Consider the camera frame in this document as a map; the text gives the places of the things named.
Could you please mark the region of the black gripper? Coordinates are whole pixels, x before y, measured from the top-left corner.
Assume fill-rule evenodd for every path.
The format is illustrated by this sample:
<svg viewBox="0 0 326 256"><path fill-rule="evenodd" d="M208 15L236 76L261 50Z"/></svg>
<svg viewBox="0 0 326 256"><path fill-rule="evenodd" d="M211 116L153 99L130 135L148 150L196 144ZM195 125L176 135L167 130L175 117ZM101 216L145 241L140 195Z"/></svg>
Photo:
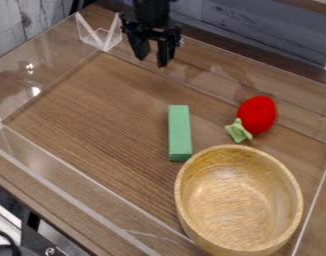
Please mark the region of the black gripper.
<svg viewBox="0 0 326 256"><path fill-rule="evenodd" d="M181 40L181 29L169 18L169 2L175 1L132 0L132 8L120 13L121 31L140 61L151 51L148 41L157 41L159 67L167 66Z"/></svg>

